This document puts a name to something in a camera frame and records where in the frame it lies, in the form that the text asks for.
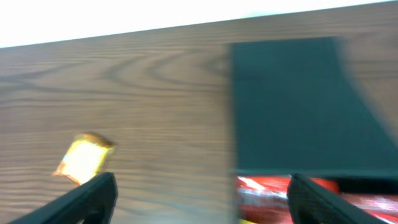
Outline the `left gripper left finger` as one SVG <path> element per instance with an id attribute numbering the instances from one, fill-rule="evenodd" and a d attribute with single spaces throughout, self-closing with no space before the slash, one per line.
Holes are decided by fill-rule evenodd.
<path id="1" fill-rule="evenodd" d="M 109 224 L 117 197 L 115 176 L 105 172 L 9 224 Z"/>

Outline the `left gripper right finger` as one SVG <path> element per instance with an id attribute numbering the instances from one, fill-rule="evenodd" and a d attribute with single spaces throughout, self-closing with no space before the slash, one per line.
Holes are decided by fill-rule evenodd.
<path id="1" fill-rule="evenodd" d="M 287 196 L 294 223 L 379 224 L 383 222 L 315 183 L 305 174 L 291 175 Z"/>

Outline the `red Hacks candy bag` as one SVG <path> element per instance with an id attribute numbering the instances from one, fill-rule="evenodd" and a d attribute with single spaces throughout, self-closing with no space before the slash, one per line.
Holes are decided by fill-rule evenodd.
<path id="1" fill-rule="evenodd" d="M 292 224 L 287 191 L 289 176 L 238 176 L 239 219 L 258 224 Z"/>

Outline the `small orange biscuit packet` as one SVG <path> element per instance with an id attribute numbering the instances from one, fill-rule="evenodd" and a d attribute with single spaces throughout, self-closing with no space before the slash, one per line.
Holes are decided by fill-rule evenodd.
<path id="1" fill-rule="evenodd" d="M 52 173 L 83 185 L 104 172 L 117 144 L 104 136 L 85 132 L 75 136 L 73 142 Z"/>

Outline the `black cardboard box with lid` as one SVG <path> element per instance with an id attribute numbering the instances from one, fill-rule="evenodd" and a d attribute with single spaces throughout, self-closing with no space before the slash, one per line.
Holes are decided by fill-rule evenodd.
<path id="1" fill-rule="evenodd" d="M 231 63 L 238 175 L 300 173 L 346 192 L 397 193 L 397 146 L 337 38 L 237 43 Z"/>

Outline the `yellow Hacks candy bag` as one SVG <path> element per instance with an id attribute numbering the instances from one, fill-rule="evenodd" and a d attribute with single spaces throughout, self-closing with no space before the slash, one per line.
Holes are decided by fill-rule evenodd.
<path id="1" fill-rule="evenodd" d="M 244 220 L 244 219 L 239 219 L 239 222 L 238 222 L 238 223 L 239 223 L 239 224 L 257 224 L 257 223 L 250 222 L 250 221 Z"/>

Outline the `red Hello Panda box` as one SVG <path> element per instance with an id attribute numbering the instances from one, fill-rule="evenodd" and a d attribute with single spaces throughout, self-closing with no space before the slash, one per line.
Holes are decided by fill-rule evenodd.
<path id="1" fill-rule="evenodd" d="M 340 196 L 386 223 L 397 223 L 397 194 L 342 193 Z"/>

